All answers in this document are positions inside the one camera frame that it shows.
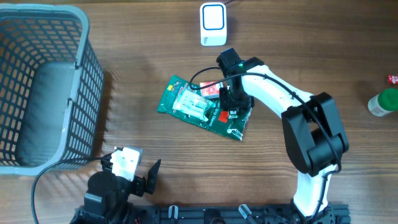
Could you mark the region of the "red stick sachet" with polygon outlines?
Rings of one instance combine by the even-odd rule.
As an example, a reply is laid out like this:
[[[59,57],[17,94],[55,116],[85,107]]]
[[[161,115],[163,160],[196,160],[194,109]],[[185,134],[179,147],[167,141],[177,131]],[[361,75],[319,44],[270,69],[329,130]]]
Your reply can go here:
[[[398,76],[395,75],[388,75],[387,76],[387,82],[391,85],[397,85],[398,84]]]

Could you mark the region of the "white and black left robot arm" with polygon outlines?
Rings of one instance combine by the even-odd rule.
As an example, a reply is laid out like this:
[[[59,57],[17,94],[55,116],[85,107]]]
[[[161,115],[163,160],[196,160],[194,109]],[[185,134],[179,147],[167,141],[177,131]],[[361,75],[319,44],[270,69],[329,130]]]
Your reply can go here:
[[[147,177],[134,176],[132,181],[112,173],[110,154],[101,159],[101,165],[103,170],[89,178],[84,205],[75,210],[70,223],[142,223],[142,211],[134,208],[128,198],[131,194],[141,197],[155,192],[161,160],[149,169]]]

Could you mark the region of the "green white gum pack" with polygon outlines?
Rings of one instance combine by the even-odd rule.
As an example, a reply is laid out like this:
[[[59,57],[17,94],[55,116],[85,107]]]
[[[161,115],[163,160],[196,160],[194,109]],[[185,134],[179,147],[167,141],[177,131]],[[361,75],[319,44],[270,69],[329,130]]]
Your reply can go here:
[[[239,111],[238,110],[229,110],[228,111],[228,118],[229,119],[237,119],[237,118],[239,118]]]

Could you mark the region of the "red white small box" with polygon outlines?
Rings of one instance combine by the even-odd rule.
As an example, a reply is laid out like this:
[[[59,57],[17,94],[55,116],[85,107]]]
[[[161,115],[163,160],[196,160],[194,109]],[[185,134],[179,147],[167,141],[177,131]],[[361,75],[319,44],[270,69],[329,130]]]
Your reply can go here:
[[[220,97],[220,88],[223,88],[222,83],[217,83],[217,84],[209,86],[207,88],[203,88],[204,86],[210,85],[212,83],[213,82],[201,82],[200,83],[200,87],[202,87],[202,89],[200,90],[200,95],[209,100],[219,98]]]

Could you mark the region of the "teal white wipes packet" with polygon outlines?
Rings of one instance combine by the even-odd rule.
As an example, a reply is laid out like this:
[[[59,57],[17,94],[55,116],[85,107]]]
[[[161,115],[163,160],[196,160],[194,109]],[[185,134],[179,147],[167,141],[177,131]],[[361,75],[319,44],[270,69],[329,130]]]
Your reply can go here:
[[[213,101],[190,90],[184,90],[174,101],[172,109],[198,118],[201,121],[208,121],[206,113],[215,106],[216,104]]]

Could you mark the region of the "green lid spice jar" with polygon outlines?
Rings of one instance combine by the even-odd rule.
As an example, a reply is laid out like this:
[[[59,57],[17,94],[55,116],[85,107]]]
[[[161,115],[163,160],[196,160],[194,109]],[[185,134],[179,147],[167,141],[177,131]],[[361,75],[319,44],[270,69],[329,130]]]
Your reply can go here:
[[[397,89],[388,88],[372,97],[368,101],[368,110],[378,117],[397,111]]]

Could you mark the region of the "green 3M gloves package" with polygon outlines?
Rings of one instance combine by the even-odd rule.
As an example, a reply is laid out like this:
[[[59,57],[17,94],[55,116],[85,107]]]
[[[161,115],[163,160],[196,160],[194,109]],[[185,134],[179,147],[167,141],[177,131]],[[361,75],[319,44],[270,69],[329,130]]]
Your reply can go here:
[[[224,137],[242,140],[252,110],[241,115],[222,110],[218,98],[206,99],[189,82],[174,75],[169,80],[159,105],[159,113],[167,113],[186,123],[207,129]]]

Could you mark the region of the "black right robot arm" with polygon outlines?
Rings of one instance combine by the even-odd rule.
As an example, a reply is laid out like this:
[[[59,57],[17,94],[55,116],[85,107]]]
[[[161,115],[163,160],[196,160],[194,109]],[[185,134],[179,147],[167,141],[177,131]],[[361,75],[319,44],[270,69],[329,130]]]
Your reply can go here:
[[[281,119],[287,155],[298,170],[293,205],[303,222],[319,222],[327,210],[330,177],[341,172],[342,155],[349,149],[334,99],[295,88],[262,60],[243,60],[233,48],[216,62],[227,84],[220,90],[223,110],[241,115],[259,100]]]

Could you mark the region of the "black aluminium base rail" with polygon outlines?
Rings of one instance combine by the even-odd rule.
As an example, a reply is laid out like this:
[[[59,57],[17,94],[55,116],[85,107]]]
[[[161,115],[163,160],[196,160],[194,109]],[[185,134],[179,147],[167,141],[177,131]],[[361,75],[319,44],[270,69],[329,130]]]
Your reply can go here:
[[[312,223],[301,217],[293,204],[238,207],[169,207],[136,206],[128,210],[123,220],[116,222],[83,211],[75,212],[70,223]],[[348,205],[329,203],[320,211],[314,223],[349,224],[351,217]]]

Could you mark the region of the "grey plastic mesh basket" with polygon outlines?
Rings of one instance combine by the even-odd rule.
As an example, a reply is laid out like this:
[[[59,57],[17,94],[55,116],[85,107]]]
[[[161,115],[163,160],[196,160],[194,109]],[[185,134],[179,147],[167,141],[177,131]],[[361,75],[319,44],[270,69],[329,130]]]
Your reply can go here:
[[[104,73],[75,6],[1,4],[1,174],[79,169],[93,153]]]

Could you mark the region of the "white barcode scanner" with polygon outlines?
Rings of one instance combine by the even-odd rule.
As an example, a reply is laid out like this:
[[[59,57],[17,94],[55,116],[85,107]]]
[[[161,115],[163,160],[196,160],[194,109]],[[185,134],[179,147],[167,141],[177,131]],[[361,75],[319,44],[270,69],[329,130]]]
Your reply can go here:
[[[200,42],[202,46],[222,46],[227,40],[226,6],[206,2],[200,6]]]

